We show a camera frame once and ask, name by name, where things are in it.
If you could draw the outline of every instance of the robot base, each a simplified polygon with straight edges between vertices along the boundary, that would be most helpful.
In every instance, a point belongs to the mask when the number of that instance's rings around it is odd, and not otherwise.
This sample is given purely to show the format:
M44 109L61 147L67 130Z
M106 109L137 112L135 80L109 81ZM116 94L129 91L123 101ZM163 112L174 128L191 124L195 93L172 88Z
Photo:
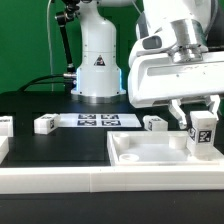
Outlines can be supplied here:
M78 94L77 91L72 90L72 99L75 101L81 101L85 103L91 103L91 104L106 104L106 103L114 103L114 102L120 102L126 100L126 91L123 90L119 94L115 96L109 96L109 97L95 97L95 96L84 96L81 94Z

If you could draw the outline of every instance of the warning label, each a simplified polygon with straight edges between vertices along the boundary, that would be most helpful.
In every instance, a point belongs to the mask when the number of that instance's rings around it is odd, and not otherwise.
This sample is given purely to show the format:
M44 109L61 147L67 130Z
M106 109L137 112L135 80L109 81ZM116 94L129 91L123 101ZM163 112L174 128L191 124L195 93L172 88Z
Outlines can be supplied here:
M95 66L105 66L104 60L101 55L97 58L94 65Z

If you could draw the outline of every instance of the green wall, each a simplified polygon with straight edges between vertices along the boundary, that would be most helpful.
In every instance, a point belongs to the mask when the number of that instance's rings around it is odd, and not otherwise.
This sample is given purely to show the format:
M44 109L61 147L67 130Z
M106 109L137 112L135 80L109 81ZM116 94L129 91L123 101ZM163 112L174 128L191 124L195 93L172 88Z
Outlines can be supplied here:
M48 0L0 1L0 93L17 90L34 78L50 75L47 4ZM137 5L142 9L141 0L137 0ZM62 40L54 19L56 12L63 10L62 1L56 0L50 12L55 74L66 71ZM135 41L134 24L138 13L133 6L101 8L99 11L117 27L117 63L127 78L128 55ZM75 66L78 67L81 63L81 30L78 20L69 23L67 29L72 57ZM29 90L38 89L51 90L51 86L29 88Z

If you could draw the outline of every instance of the white tray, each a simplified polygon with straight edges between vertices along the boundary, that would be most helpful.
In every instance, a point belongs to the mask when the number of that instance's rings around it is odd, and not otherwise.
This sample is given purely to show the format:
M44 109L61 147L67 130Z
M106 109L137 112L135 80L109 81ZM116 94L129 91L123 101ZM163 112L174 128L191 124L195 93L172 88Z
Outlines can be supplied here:
M107 147L112 166L183 166L220 165L224 156L211 147L209 156L202 159L193 157L186 147L188 133L185 131L129 131L108 132ZM172 147L173 138L182 137L179 146Z

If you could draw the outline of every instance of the black surface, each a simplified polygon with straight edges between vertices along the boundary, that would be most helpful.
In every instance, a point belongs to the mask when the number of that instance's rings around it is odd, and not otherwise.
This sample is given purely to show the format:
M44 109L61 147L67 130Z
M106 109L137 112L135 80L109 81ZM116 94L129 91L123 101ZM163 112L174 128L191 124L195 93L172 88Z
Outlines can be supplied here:
M108 130L141 128L59 128L48 136L33 133L33 119L45 113L136 113L158 115L178 129L167 107L134 109L128 102L108 105L77 103L62 93L9 92L0 95L0 115L13 115L15 137L2 167L109 166ZM186 113L206 109L183 106ZM224 149L220 117L215 145ZM224 223L224 191L149 191L74 194L0 195L0 223Z

